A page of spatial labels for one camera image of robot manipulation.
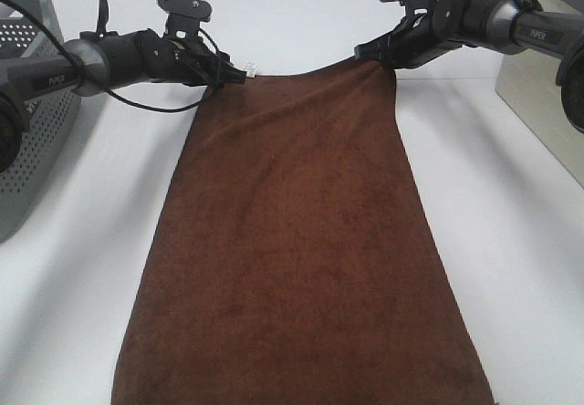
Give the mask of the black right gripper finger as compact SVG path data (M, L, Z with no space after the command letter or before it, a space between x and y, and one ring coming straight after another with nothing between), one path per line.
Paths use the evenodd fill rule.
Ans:
M387 42L385 40L372 40L368 43L354 47L356 60L383 60L386 57Z

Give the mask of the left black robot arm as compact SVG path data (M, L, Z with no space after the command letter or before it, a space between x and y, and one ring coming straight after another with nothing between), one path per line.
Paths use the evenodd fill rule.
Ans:
M32 114L26 105L53 93L81 97L141 83L189 87L243 84L246 73L228 54L211 51L198 38L160 37L147 29L68 41L62 54L1 61L1 170L16 160Z

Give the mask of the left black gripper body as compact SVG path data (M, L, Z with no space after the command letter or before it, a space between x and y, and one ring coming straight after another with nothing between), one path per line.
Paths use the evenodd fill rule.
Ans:
M221 87L224 62L201 40L162 38L151 29L138 33L138 52L144 74L159 82L189 87Z

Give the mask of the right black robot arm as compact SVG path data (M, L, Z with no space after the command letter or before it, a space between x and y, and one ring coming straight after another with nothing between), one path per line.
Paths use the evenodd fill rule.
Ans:
M392 31L354 48L357 60L414 69L460 47L504 55L527 49L556 57L568 122L583 129L583 18L546 12L536 0L381 0L405 9Z

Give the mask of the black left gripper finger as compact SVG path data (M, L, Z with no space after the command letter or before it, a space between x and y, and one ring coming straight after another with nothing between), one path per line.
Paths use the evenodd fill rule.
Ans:
M229 67L221 72L222 84L244 84L246 78L246 72L237 68Z

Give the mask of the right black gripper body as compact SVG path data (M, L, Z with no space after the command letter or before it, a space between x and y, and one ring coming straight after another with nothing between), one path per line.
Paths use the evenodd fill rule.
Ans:
M460 42L439 38L433 31L432 18L422 16L413 27L385 36L374 60L392 69L414 69L460 47Z

